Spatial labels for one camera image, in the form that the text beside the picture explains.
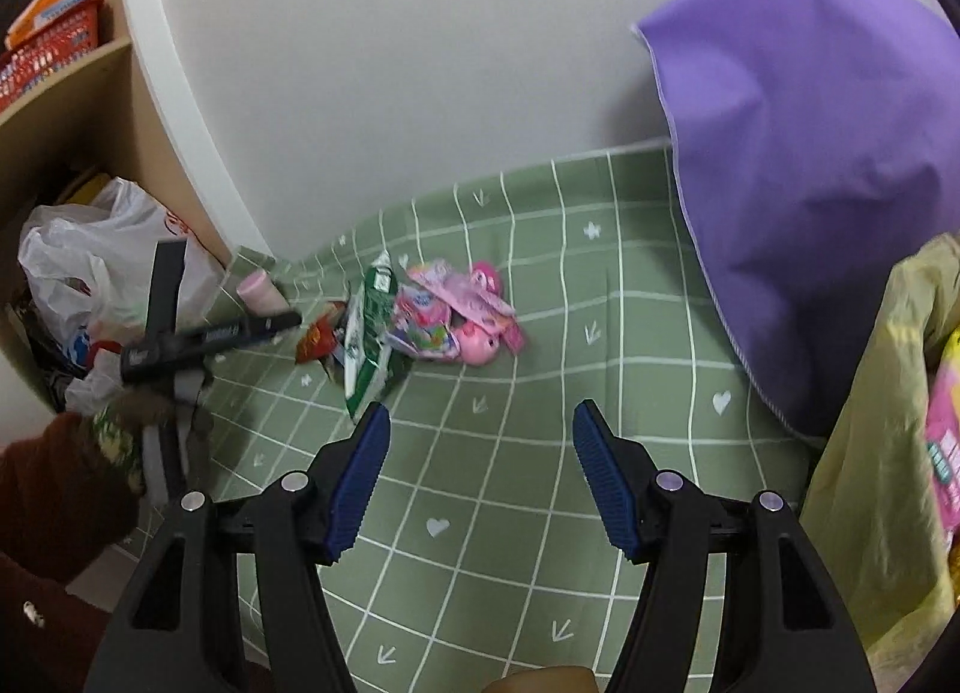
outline metal screw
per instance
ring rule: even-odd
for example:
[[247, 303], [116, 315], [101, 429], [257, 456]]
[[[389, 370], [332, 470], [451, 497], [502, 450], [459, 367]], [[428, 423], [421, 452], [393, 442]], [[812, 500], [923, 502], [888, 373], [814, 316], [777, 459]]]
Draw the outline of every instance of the metal screw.
[[683, 487], [683, 477], [676, 471], [661, 471], [656, 474], [656, 483], [664, 490], [676, 492]]
[[283, 489], [287, 492], [297, 492], [298, 490], [303, 490], [304, 487], [309, 484], [310, 477], [308, 477], [302, 471], [291, 471], [280, 480], [280, 486], [283, 487]]
[[185, 511], [196, 511], [203, 506], [205, 497], [202, 492], [194, 490], [193, 492], [188, 492], [184, 497], [181, 498], [181, 506]]
[[784, 507], [784, 500], [776, 492], [761, 492], [760, 506], [767, 511], [780, 511]]

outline red candy wrapper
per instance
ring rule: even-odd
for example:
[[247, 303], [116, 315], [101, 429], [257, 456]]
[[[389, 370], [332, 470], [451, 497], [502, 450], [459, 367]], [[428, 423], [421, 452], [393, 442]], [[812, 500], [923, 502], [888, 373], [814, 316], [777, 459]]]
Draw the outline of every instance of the red candy wrapper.
[[320, 359], [333, 353], [338, 345], [334, 331], [345, 309], [347, 304], [342, 300], [331, 300], [323, 306], [320, 316], [296, 343], [296, 362], [310, 362], [311, 359]]

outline red basket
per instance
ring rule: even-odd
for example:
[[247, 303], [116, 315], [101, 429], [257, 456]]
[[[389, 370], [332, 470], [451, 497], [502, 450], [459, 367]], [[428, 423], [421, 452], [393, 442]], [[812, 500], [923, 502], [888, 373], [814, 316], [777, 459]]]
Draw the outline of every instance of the red basket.
[[0, 111], [40, 81], [99, 46], [104, 0], [84, 0], [0, 57]]

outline green checkered mat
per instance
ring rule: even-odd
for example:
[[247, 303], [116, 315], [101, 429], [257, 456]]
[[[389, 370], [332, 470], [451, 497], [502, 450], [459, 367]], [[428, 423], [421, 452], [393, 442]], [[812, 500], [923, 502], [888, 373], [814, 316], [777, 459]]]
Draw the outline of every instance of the green checkered mat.
[[[707, 492], [797, 500], [808, 458], [750, 391], [680, 213], [664, 143], [557, 161], [386, 209], [301, 263], [243, 251], [209, 318], [235, 316], [236, 281], [265, 266], [309, 322], [383, 247], [501, 271], [527, 347], [486, 367], [419, 362], [386, 405], [390, 454], [356, 546], [320, 569], [361, 693], [472, 693], [536, 666], [592, 667], [602, 686], [643, 570], [608, 544], [570, 445], [593, 398], [616, 433]], [[235, 498], [306, 468], [352, 432], [301, 332], [214, 364], [212, 493]], [[128, 540], [138, 554], [155, 518]], [[709, 687], [723, 605], [713, 556], [688, 691]], [[239, 572], [246, 636], [264, 647], [253, 558]]]

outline white grid line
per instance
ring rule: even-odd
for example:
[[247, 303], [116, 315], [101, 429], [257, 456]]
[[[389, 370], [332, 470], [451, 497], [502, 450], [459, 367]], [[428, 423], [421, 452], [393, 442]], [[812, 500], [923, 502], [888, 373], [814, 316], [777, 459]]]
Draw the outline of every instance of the white grid line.
[[[551, 161], [550, 169], [553, 172], [553, 183], [557, 187], [557, 196], [560, 198], [560, 289], [563, 291], [563, 307], [566, 308], [569, 305], [568, 294], [566, 293], [566, 276], [563, 272], [563, 261], [566, 259], [566, 210], [565, 204], [563, 204], [563, 190], [560, 188], [560, 179], [557, 177], [557, 166], [554, 162]], [[566, 337], [568, 336], [569, 329], [569, 314], [563, 315], [563, 343], [560, 345], [560, 423], [562, 427], [560, 428], [560, 435], [563, 437], [563, 444], [566, 444], [566, 378], [565, 378], [565, 369], [566, 369]], [[557, 504], [557, 493], [560, 490], [560, 476], [563, 475], [563, 451], [560, 452], [560, 456], [557, 458], [557, 473], [554, 476], [553, 480], [553, 491], [550, 494], [550, 511], [553, 511], [554, 506]], [[546, 515], [544, 520], [544, 532], [541, 535], [541, 543], [539, 543], [539, 549], [536, 551], [536, 561], [534, 562], [534, 570], [530, 575], [530, 586], [527, 589], [526, 598], [523, 600], [523, 608], [520, 610], [520, 622], [517, 623], [517, 630], [514, 632], [514, 641], [510, 646], [510, 655], [507, 656], [507, 661], [503, 667], [503, 675], [505, 676], [510, 669], [510, 664], [514, 659], [514, 656], [517, 654], [517, 645], [520, 643], [520, 634], [523, 632], [523, 623], [527, 617], [527, 611], [530, 608], [530, 601], [534, 594], [534, 584], [536, 582], [536, 576], [539, 574], [539, 567], [541, 563], [544, 562], [544, 549], [546, 548], [546, 539], [550, 535], [550, 514]]]
[[693, 410], [697, 402], [697, 346], [693, 343], [693, 317], [690, 316], [690, 301], [686, 294], [686, 268], [683, 264], [683, 252], [680, 251], [680, 230], [677, 227], [677, 218], [673, 215], [673, 196], [671, 194], [672, 177], [670, 173], [670, 164], [664, 148], [664, 173], [666, 174], [666, 191], [670, 199], [670, 221], [673, 223], [673, 234], [677, 238], [677, 258], [680, 260], [680, 285], [683, 286], [683, 306], [686, 309], [686, 333], [690, 338], [690, 410], [686, 418], [686, 436], [690, 444], [690, 475], [693, 477], [695, 485], [700, 484], [700, 476], [697, 472], [697, 458], [693, 452]]
[[360, 284], [363, 284], [363, 263], [360, 261], [360, 255], [357, 253], [357, 228], [350, 230], [350, 240], [353, 242], [353, 256], [357, 261], [357, 268], [360, 269]]
[[750, 428], [750, 397], [754, 391], [754, 385], [752, 382], [747, 382], [747, 412], [746, 412], [746, 427], [747, 427], [747, 440], [750, 442], [750, 451], [754, 453], [754, 463], [757, 464], [757, 473], [760, 474], [760, 485], [764, 490], [767, 488], [767, 477], [763, 473], [763, 466], [760, 464], [760, 455], [757, 453], [757, 444], [754, 443], [754, 432]]
[[[607, 295], [598, 295], [593, 297], [590, 300], [584, 300], [580, 303], [573, 303], [570, 305], [570, 311], [577, 311], [578, 309], [588, 308], [589, 306], [596, 306], [601, 303], [607, 303], [610, 300], [617, 300], [620, 297], [628, 298], [638, 298], [641, 300], [659, 300], [665, 303], [683, 303], [683, 295], [671, 295], [669, 292], [645, 292], [645, 290], [615, 290], [614, 292], [609, 292]], [[306, 297], [292, 297], [287, 302], [292, 305], [298, 305], [301, 303], [315, 303], [317, 301], [317, 295], [309, 295]], [[693, 306], [713, 306], [713, 301], [709, 297], [691, 297], [690, 305]], [[563, 314], [563, 309], [544, 309], [542, 311], [527, 311], [526, 314], [521, 314], [517, 316], [517, 320], [520, 322], [529, 322], [534, 319], [546, 319], [549, 316], [559, 316]], [[235, 351], [251, 351], [250, 349], [237, 349]]]
[[337, 265], [340, 267], [340, 273], [344, 277], [344, 289], [347, 288], [347, 268], [344, 268], [344, 264], [340, 262], [340, 257], [337, 255], [337, 242], [330, 242], [330, 254], [333, 255], [333, 259], [337, 261]]
[[[421, 240], [419, 239], [419, 218], [416, 216], [416, 205], [414, 200], [410, 201], [411, 206], [414, 208], [414, 219], [416, 220], [416, 250], [421, 254]], [[467, 237], [467, 223], [464, 222], [464, 239], [467, 241], [467, 253], [469, 253], [469, 238]], [[392, 556], [395, 554], [395, 549], [397, 549], [397, 543], [400, 541], [400, 535], [403, 533], [403, 529], [407, 524], [407, 519], [410, 517], [410, 511], [413, 509], [414, 500], [416, 499], [416, 490], [424, 482], [424, 476], [426, 475], [427, 468], [430, 466], [430, 461], [433, 460], [433, 453], [437, 448], [437, 443], [440, 441], [440, 430], [443, 429], [443, 425], [446, 424], [450, 416], [450, 410], [453, 408], [453, 400], [457, 396], [457, 392], [460, 389], [460, 379], [463, 378], [464, 372], [467, 370], [467, 364], [464, 363], [463, 367], [460, 369], [460, 376], [456, 383], [453, 385], [453, 392], [450, 392], [450, 398], [446, 403], [446, 408], [443, 410], [443, 415], [440, 417], [440, 425], [437, 428], [437, 431], [434, 434], [433, 442], [430, 442], [430, 448], [427, 450], [426, 458], [424, 458], [424, 465], [421, 466], [419, 471], [419, 476], [416, 478], [416, 485], [414, 485], [413, 490], [410, 492], [410, 498], [407, 501], [407, 506], [403, 511], [403, 517], [400, 519], [400, 525], [397, 527], [397, 533], [394, 535], [394, 542], [391, 545], [391, 549], [387, 552], [387, 559], [383, 562], [383, 567], [380, 569], [380, 574], [377, 577], [376, 584], [373, 586], [373, 592], [371, 592], [370, 600], [367, 603], [367, 609], [364, 612], [364, 616], [360, 619], [360, 624], [357, 626], [356, 631], [353, 634], [352, 639], [350, 639], [349, 647], [347, 647], [347, 653], [344, 655], [344, 659], [349, 661], [350, 653], [353, 651], [354, 646], [356, 646], [357, 638], [360, 637], [360, 632], [363, 631], [364, 625], [366, 625], [368, 615], [370, 610], [373, 607], [373, 601], [376, 600], [376, 595], [380, 591], [380, 586], [383, 584], [383, 580], [386, 577], [387, 569], [390, 566], [390, 561]]]
[[[644, 248], [644, 249], [674, 249], [677, 244], [672, 241], [657, 241], [656, 239], [633, 239], [632, 241], [621, 242], [621, 247], [627, 247], [627, 249], [634, 248]], [[608, 251], [611, 248], [611, 244], [587, 244], [585, 247], [574, 247], [573, 249], [568, 249], [566, 256], [568, 257], [580, 257], [584, 254], [594, 254], [604, 251]], [[693, 252], [693, 247], [688, 247], [685, 244], [680, 245], [681, 251], [691, 251]], [[518, 260], [514, 261], [515, 266], [534, 266], [539, 263], [546, 263], [550, 260], [558, 260], [560, 258], [560, 252], [549, 251], [544, 254], [534, 254], [530, 257], [521, 257]]]
[[[617, 261], [620, 271], [620, 370], [617, 378], [617, 402], [616, 402], [616, 434], [623, 435], [623, 340], [624, 340], [624, 316], [623, 310], [626, 308], [623, 295], [623, 236], [620, 232], [620, 209], [617, 207], [616, 180], [613, 177], [613, 162], [610, 155], [607, 154], [607, 172], [610, 174], [610, 186], [613, 191], [613, 213], [616, 215], [616, 243], [617, 243]], [[597, 651], [593, 656], [593, 664], [590, 666], [595, 673], [600, 664], [600, 656], [603, 655], [603, 646], [607, 641], [607, 630], [610, 628], [610, 616], [613, 613], [613, 600], [616, 598], [616, 588], [620, 583], [620, 567], [623, 565], [623, 556], [617, 551], [616, 567], [613, 568], [613, 583], [610, 586], [610, 600], [607, 602], [607, 612], [603, 618], [603, 628], [600, 629], [600, 639], [597, 642]]]
[[[361, 611], [361, 612], [364, 610], [363, 607], [360, 607], [360, 605], [354, 604], [349, 599], [346, 599], [343, 596], [339, 596], [336, 593], [327, 590], [326, 588], [323, 588], [323, 592], [325, 593], [325, 595], [329, 595], [333, 597], [335, 601], [339, 601], [341, 604], [347, 605], [348, 607], [352, 607], [354, 608], [354, 610]], [[240, 598], [240, 601], [243, 602], [244, 605], [246, 605], [247, 607], [250, 607], [251, 613], [260, 614], [260, 611], [257, 608], [255, 608], [252, 604], [245, 601], [242, 596], [238, 596], [238, 597]], [[374, 620], [381, 622], [384, 625], [388, 625], [391, 628], [399, 629], [400, 631], [406, 632], [407, 634], [414, 635], [414, 637], [420, 637], [421, 639], [429, 639], [429, 636], [427, 634], [424, 634], [423, 632], [420, 632], [415, 628], [410, 628], [408, 626], [405, 626], [402, 623], [397, 623], [395, 622], [395, 620], [391, 620], [388, 617], [384, 617], [382, 614], [370, 613], [370, 616]], [[468, 655], [477, 656], [477, 658], [488, 658], [490, 661], [500, 661], [500, 662], [504, 661], [504, 658], [501, 658], [500, 656], [491, 655], [490, 653], [484, 653], [480, 650], [474, 650], [473, 648], [470, 648], [470, 647], [464, 647], [461, 644], [454, 644], [453, 642], [450, 642], [450, 641], [444, 641], [443, 639], [434, 639], [434, 642], [436, 644], [442, 644], [445, 647], [449, 647], [451, 650], [459, 650], [462, 653], [467, 653]], [[523, 668], [526, 668], [526, 669], [540, 668], [539, 666], [535, 666], [532, 663], [522, 663], [520, 661], [515, 661], [515, 665], [522, 666]]]
[[380, 243], [383, 245], [383, 250], [387, 251], [387, 237], [383, 234], [383, 209], [380, 209], [380, 213], [377, 215], [377, 222], [380, 225]]
[[[473, 257], [470, 253], [470, 231], [467, 226], [467, 218], [464, 216], [464, 210], [460, 206], [460, 198], [458, 196], [459, 185], [453, 185], [453, 200], [457, 204], [457, 211], [460, 212], [460, 219], [464, 223], [464, 243], [467, 244], [467, 262], [470, 266], [470, 272], [473, 271]], [[511, 247], [512, 247], [512, 236], [514, 235], [514, 227], [511, 226]], [[510, 268], [510, 262], [507, 262], [507, 268]], [[514, 289], [512, 288], [512, 274], [510, 276], [510, 297]], [[517, 376], [517, 356], [514, 355], [514, 377]], [[454, 386], [454, 393], [459, 391], [459, 385]], [[445, 595], [443, 596], [443, 603], [440, 604], [440, 611], [437, 614], [437, 619], [434, 621], [433, 629], [430, 632], [430, 637], [427, 639], [426, 647], [424, 648], [424, 654], [421, 656], [421, 661], [419, 665], [416, 666], [416, 672], [414, 672], [413, 678], [410, 680], [410, 687], [407, 689], [407, 693], [413, 693], [414, 688], [416, 687], [416, 682], [419, 680], [421, 672], [426, 666], [426, 659], [430, 656], [430, 649], [433, 647], [434, 643], [437, 641], [437, 632], [440, 630], [440, 623], [443, 623], [443, 615], [446, 613], [446, 607], [450, 603], [450, 596], [453, 594], [453, 588], [457, 583], [457, 575], [460, 573], [460, 568], [464, 562], [464, 556], [467, 554], [467, 545], [469, 545], [470, 537], [473, 534], [473, 527], [476, 525], [477, 514], [480, 514], [480, 506], [482, 505], [484, 493], [487, 491], [487, 485], [490, 481], [491, 472], [493, 472], [493, 463], [496, 462], [496, 453], [500, 448], [500, 440], [503, 436], [504, 426], [507, 424], [507, 416], [510, 413], [510, 405], [512, 398], [514, 397], [514, 385], [510, 385], [510, 391], [507, 396], [507, 402], [504, 405], [503, 415], [500, 418], [500, 426], [497, 431], [496, 441], [493, 442], [493, 451], [491, 451], [490, 461], [487, 463], [487, 470], [483, 475], [483, 481], [480, 482], [480, 490], [477, 494], [476, 503], [473, 506], [473, 511], [470, 514], [469, 524], [467, 524], [467, 533], [464, 534], [463, 543], [460, 545], [460, 552], [457, 554], [457, 562], [453, 566], [453, 573], [450, 576], [450, 582], [446, 587]]]
[[[654, 209], [654, 208], [663, 208], [666, 205], [665, 200], [624, 200], [620, 203], [620, 207], [626, 210], [632, 209]], [[580, 214], [580, 213], [589, 213], [590, 211], [607, 211], [610, 210], [613, 206], [610, 203], [593, 203], [580, 206], [568, 206], [566, 213], [570, 214]], [[514, 215], [515, 221], [529, 221], [529, 220], [538, 220], [539, 218], [544, 217], [558, 217], [560, 215], [559, 208], [544, 208], [538, 209], [536, 211], [527, 211]], [[510, 217], [489, 217], [486, 220], [472, 220], [470, 222], [471, 227], [496, 227], [500, 224], [510, 224]], [[454, 233], [459, 233], [459, 226], [456, 227], [435, 227], [432, 230], [421, 230], [422, 238], [441, 238], [443, 236], [453, 235]], [[407, 241], [411, 241], [416, 237], [416, 233], [407, 233], [395, 239], [390, 239], [387, 241], [387, 249], [398, 247], [400, 244], [404, 244]], [[668, 248], [672, 248], [673, 244], [667, 244]], [[378, 252], [378, 249], [374, 247], [369, 247], [366, 249], [360, 250], [360, 256], [373, 255]]]
[[421, 263], [424, 261], [424, 247], [421, 245], [421, 234], [419, 234], [419, 216], [416, 215], [416, 198], [410, 200], [410, 209], [414, 212], [414, 230], [416, 230], [416, 253], [421, 258]]
[[[267, 413], [263, 415], [263, 419], [261, 420], [261, 423], [260, 423], [261, 425], [270, 418], [270, 415], [274, 412], [274, 409], [277, 408], [277, 403], [280, 402], [280, 397], [282, 397], [281, 393], [287, 388], [287, 386], [290, 385], [290, 382], [293, 381], [293, 378], [294, 378], [294, 372], [291, 371], [290, 375], [284, 380], [282, 385], [280, 385], [280, 392], [277, 393], [277, 396], [275, 396], [274, 400], [270, 403], [270, 408], [267, 409]], [[246, 408], [248, 402], [250, 402], [251, 397], [253, 397], [252, 392], [248, 393], [247, 397], [244, 399], [244, 402], [240, 404], [240, 407], [236, 411], [238, 414], [243, 412], [243, 409]], [[219, 416], [219, 415], [215, 415], [215, 413], [213, 412], [210, 412], [210, 413], [214, 416]], [[280, 446], [283, 446], [283, 442], [278, 442], [276, 439], [271, 439], [269, 436], [262, 434], [259, 431], [259, 429], [253, 431], [250, 428], [246, 428], [245, 430], [252, 432], [254, 435], [251, 436], [251, 439], [247, 442], [247, 446], [244, 448], [243, 454], [237, 460], [238, 464], [243, 461], [243, 458], [246, 458], [248, 453], [250, 453], [251, 448], [253, 448], [253, 444], [256, 442], [257, 437], [261, 437], [261, 439], [269, 439], [271, 442], [275, 444], [280, 444]], [[224, 497], [227, 495], [227, 490], [229, 489], [229, 485], [230, 485], [230, 482], [229, 480], [227, 480], [227, 482], [224, 483], [223, 489], [220, 492], [219, 500], [221, 501], [224, 500]]]
[[[222, 463], [219, 463], [219, 461], [215, 461], [215, 463], [217, 463], [218, 466], [221, 466], [222, 468], [224, 468], [225, 471], [229, 471], [230, 474], [237, 477], [237, 479], [240, 480], [241, 482], [244, 482], [250, 487], [253, 487], [255, 490], [261, 490], [261, 488], [259, 487], [259, 485], [257, 485], [256, 482], [252, 482], [251, 480], [248, 480], [247, 477], [237, 473], [236, 471], [233, 471], [227, 466], [224, 466]], [[565, 514], [562, 514], [561, 512], [558, 512], [558, 511], [554, 511], [554, 514], [555, 516], [565, 516]], [[442, 569], [443, 571], [456, 570], [456, 568], [450, 565], [449, 563], [443, 563], [443, 562], [440, 562], [439, 560], [433, 560], [433, 559], [429, 559], [429, 557], [423, 557], [420, 554], [407, 552], [406, 550], [400, 549], [400, 547], [395, 547], [395, 546], [392, 546], [391, 544], [387, 544], [383, 541], [379, 541], [375, 538], [371, 538], [368, 535], [363, 535], [363, 533], [357, 533], [357, 539], [360, 541], [363, 541], [363, 543], [370, 544], [371, 547], [377, 547], [387, 552], [390, 552], [390, 550], [392, 550], [392, 552], [397, 557], [405, 557], [405, 559], [416, 560], [417, 562], [424, 563], [425, 565], [433, 566], [434, 568]], [[601, 598], [606, 599], [610, 597], [610, 594], [608, 593], [593, 593], [585, 590], [570, 590], [570, 589], [565, 589], [561, 587], [550, 587], [550, 586], [546, 586], [545, 584], [534, 583], [531, 586], [530, 583], [524, 583], [523, 581], [508, 580], [507, 578], [493, 576], [492, 574], [482, 574], [477, 571], [467, 571], [466, 569], [463, 569], [463, 568], [460, 569], [460, 574], [462, 574], [465, 577], [477, 578], [477, 580], [491, 581], [492, 583], [496, 583], [496, 584], [505, 584], [506, 586], [510, 586], [510, 587], [518, 587], [523, 589], [532, 587], [536, 592], [542, 592], [542, 593], [555, 593], [559, 595], [580, 596], [583, 598], [592, 598], [592, 599], [601, 599]], [[618, 601], [636, 601], [637, 598], [638, 596], [616, 595], [616, 600]], [[704, 600], [713, 601], [721, 598], [722, 596], [706, 596], [704, 597]]]
[[224, 291], [224, 295], [227, 295], [227, 297], [229, 297], [229, 299], [232, 300], [234, 306], [237, 306], [237, 308], [240, 310], [240, 313], [241, 313], [241, 314], [246, 314], [246, 312], [247, 312], [247, 307], [244, 306], [242, 303], [240, 303], [235, 297], [233, 297], [233, 295], [230, 294], [230, 290], [228, 290], [228, 289], [227, 289], [226, 287], [224, 287], [223, 285], [220, 285], [220, 289]]
[[[314, 388], [314, 391], [310, 394], [310, 400], [313, 400], [315, 397], [317, 397], [317, 395], [320, 393], [320, 390], [323, 388], [323, 385], [325, 385], [327, 381], [328, 381], [328, 377], [324, 376], [323, 381], [318, 383], [318, 385]], [[263, 482], [264, 485], [270, 484], [272, 478], [277, 472], [277, 466], [279, 466], [280, 461], [283, 460], [283, 455], [291, 450], [291, 444], [293, 443], [294, 436], [296, 435], [296, 431], [299, 430], [299, 426], [301, 426], [301, 423], [304, 421], [304, 418], [306, 418], [306, 413], [309, 412], [309, 410], [310, 410], [309, 405], [304, 403], [304, 408], [301, 410], [299, 417], [296, 418], [296, 422], [294, 423], [293, 428], [290, 430], [290, 434], [287, 437], [285, 444], [283, 444], [282, 447], [280, 448], [280, 453], [277, 454], [277, 459], [274, 461], [274, 465], [270, 469], [270, 473], [267, 474], [267, 478]], [[335, 433], [337, 431], [337, 428], [340, 427], [341, 421], [342, 421], [342, 418], [338, 419], [337, 424], [333, 426], [333, 431]]]
[[[384, 476], [381, 474], [380, 478], [384, 482], [392, 482], [395, 485], [402, 485], [402, 487], [412, 487], [413, 485], [410, 482], [405, 482], [402, 479], [397, 479], [392, 476]], [[510, 504], [504, 501], [491, 501], [488, 498], [474, 498], [469, 495], [459, 495], [456, 492], [450, 492], [449, 490], [437, 490], [435, 487], [426, 487], [426, 485], [420, 485], [419, 490], [421, 492], [429, 492], [433, 495], [442, 495], [445, 498], [454, 498], [458, 501], [463, 501], [467, 504], [481, 503], [484, 506], [496, 506], [498, 509], [513, 509], [514, 511], [525, 511], [527, 514], [548, 514], [549, 509], [541, 509], [539, 506], [522, 506], [521, 504]], [[599, 514], [589, 514], [585, 511], [563, 511], [562, 509], [554, 509], [553, 514], [558, 517], [572, 517], [578, 520], [596, 520], [600, 521]]]
[[[237, 386], [247, 386], [247, 385], [243, 385], [243, 383], [234, 382], [232, 379], [224, 379], [223, 377], [220, 378], [220, 381], [233, 383], [234, 385], [237, 385]], [[409, 381], [410, 381], [410, 374], [408, 374], [407, 378], [404, 380], [404, 384], [400, 387], [400, 391], [397, 393], [397, 396], [395, 396], [395, 400], [394, 400], [395, 408], [397, 408], [397, 406], [400, 405], [400, 398], [402, 397], [402, 393], [405, 392], [406, 386], [408, 385]], [[267, 389], [261, 389], [260, 392], [267, 395], [277, 395], [278, 397], [285, 398], [286, 400], [294, 401], [296, 403], [303, 403], [306, 406], [314, 407], [316, 409], [324, 409], [324, 410], [327, 410], [328, 412], [336, 412], [336, 413], [343, 412], [342, 409], [338, 409], [335, 406], [329, 406], [324, 403], [318, 403], [316, 401], [304, 400], [302, 398], [294, 398], [289, 395], [281, 395], [280, 393], [277, 393], [277, 392], [267, 391]], [[229, 422], [232, 425], [236, 425], [238, 428], [246, 431], [247, 433], [251, 433], [254, 436], [261, 437], [261, 439], [267, 439], [268, 442], [273, 442], [274, 444], [278, 444], [280, 446], [283, 445], [283, 442], [281, 442], [279, 439], [274, 439], [273, 437], [268, 436], [263, 432], [256, 431], [253, 428], [248, 428], [246, 425], [240, 422], [237, 422], [235, 419], [230, 418], [227, 415], [223, 415], [222, 413], [219, 413], [219, 412], [213, 412], [213, 410], [210, 413], [213, 416], [216, 416], [216, 418], [224, 420], [224, 422]], [[419, 428], [422, 430], [432, 431], [437, 429], [437, 425], [431, 425], [426, 422], [414, 422], [414, 420], [411, 420], [411, 419], [395, 418], [394, 416], [391, 416], [390, 422], [392, 425], [407, 425], [411, 428]], [[450, 433], [450, 434], [454, 434], [455, 436], [465, 436], [465, 437], [469, 437], [470, 439], [485, 439], [488, 442], [492, 442], [493, 440], [496, 440], [496, 434], [493, 434], [493, 433], [479, 433], [477, 431], [462, 430], [460, 428], [451, 428], [448, 426], [443, 426], [441, 430], [443, 433]], [[683, 444], [685, 445], [689, 441], [687, 437], [683, 437], [682, 439], [680, 439], [679, 437], [669, 437], [669, 436], [629, 436], [627, 438], [632, 440], [633, 442], [651, 443], [651, 444], [677, 444], [677, 445]], [[570, 442], [564, 442], [563, 440], [558, 440], [558, 439], [521, 439], [520, 437], [515, 437], [515, 436], [504, 436], [502, 437], [502, 440], [503, 442], [509, 442], [509, 443], [515, 443], [515, 444], [528, 444], [530, 446], [570, 446]], [[791, 443], [793, 442], [793, 440], [794, 439], [789, 439], [789, 437], [783, 437], [782, 439], [753, 439], [752, 441], [754, 442], [754, 444], [782, 444], [782, 443]], [[733, 445], [733, 446], [741, 446], [741, 445], [748, 446], [750, 444], [750, 440], [747, 440], [747, 439], [693, 439], [693, 443], [697, 446], [714, 446], [719, 444]], [[306, 455], [309, 458], [312, 458], [316, 454], [316, 452], [307, 452], [304, 449], [299, 449], [299, 447], [295, 447], [293, 444], [291, 444], [287, 448], [294, 452], [299, 452], [301, 455]]]

